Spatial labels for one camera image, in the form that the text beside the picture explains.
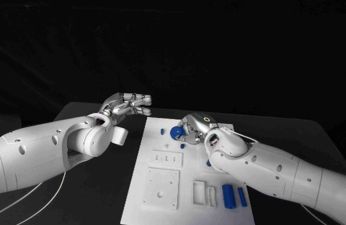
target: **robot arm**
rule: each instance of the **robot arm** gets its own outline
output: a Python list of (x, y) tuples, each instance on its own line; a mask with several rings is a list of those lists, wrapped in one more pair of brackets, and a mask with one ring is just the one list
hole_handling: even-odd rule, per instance
[(218, 126), (204, 113), (187, 115), (178, 127), (191, 126), (197, 137), (175, 140), (203, 142), (208, 162), (260, 193), (299, 203), (346, 224), (346, 176), (301, 160), (288, 152), (252, 140)]
[(0, 137), (0, 193), (37, 185), (97, 157), (109, 143), (122, 145), (125, 115), (151, 112), (151, 96), (116, 93), (97, 113), (21, 128)]

